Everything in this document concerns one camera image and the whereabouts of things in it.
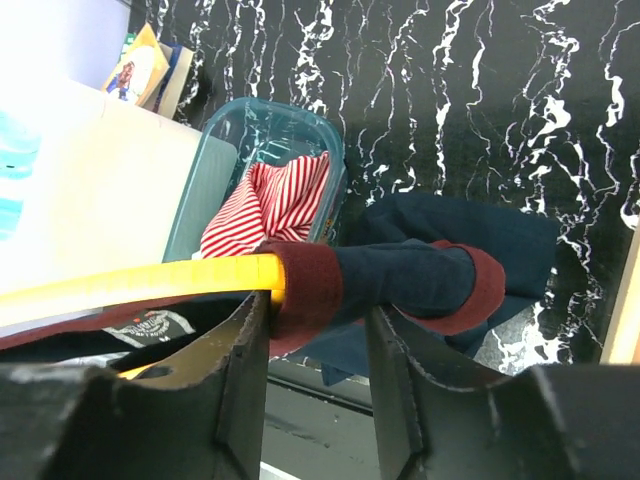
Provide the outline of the yellow plastic hanger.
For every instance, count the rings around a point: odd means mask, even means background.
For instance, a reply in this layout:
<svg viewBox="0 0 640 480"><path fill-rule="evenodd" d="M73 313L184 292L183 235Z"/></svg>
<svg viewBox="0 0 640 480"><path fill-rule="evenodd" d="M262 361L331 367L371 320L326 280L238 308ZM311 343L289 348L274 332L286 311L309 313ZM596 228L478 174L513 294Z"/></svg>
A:
<svg viewBox="0 0 640 480"><path fill-rule="evenodd" d="M152 366L153 377L136 369L132 383L177 390L195 385L222 370L244 368L266 374L270 293L285 286L284 268L273 254L179 261L90 275L6 293L1 297L1 324L24 326L47 317L98 307L124 310L211 293L248 291L250 310L229 319L192 345Z"/></svg>

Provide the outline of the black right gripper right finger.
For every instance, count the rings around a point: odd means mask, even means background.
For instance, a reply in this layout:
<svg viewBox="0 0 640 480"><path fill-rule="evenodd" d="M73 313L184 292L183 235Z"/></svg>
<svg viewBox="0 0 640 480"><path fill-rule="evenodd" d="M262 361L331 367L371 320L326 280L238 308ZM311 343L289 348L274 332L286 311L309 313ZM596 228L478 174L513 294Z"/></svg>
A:
<svg viewBox="0 0 640 480"><path fill-rule="evenodd" d="M385 479L635 479L639 370L501 374L389 308L365 322Z"/></svg>

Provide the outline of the red white striped tank top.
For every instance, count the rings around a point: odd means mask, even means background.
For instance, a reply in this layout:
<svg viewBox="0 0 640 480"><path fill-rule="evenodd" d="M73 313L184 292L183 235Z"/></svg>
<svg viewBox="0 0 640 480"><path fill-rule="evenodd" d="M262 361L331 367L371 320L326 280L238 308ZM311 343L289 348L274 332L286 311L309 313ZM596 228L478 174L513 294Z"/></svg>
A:
<svg viewBox="0 0 640 480"><path fill-rule="evenodd" d="M197 257L251 254L266 241L309 238L329 177L329 153L299 156L282 167L251 166L206 226Z"/></svg>

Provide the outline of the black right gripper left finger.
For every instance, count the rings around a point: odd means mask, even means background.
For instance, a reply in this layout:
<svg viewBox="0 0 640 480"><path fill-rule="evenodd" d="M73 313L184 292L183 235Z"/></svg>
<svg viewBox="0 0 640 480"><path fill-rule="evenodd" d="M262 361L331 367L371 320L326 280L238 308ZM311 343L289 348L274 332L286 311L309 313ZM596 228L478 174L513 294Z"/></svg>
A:
<svg viewBox="0 0 640 480"><path fill-rule="evenodd" d="M270 297L127 380L95 366L1 369L5 479L255 479Z"/></svg>

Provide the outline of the navy maroon tank top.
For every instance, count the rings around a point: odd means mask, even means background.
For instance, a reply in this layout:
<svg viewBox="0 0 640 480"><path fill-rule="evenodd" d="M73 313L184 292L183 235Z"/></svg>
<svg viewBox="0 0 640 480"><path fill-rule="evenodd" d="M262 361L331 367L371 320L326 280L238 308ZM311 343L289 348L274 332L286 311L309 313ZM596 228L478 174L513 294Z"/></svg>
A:
<svg viewBox="0 0 640 480"><path fill-rule="evenodd" d="M284 263L284 302L271 323L274 357L306 357L331 386L369 373L364 319L391 306L454 350L473 356L487 332L540 301L558 223L511 208L426 193L366 208L343 246L271 241ZM242 292L111 307L63 325L5 337L5 362L113 356L129 370L176 352L222 323Z"/></svg>

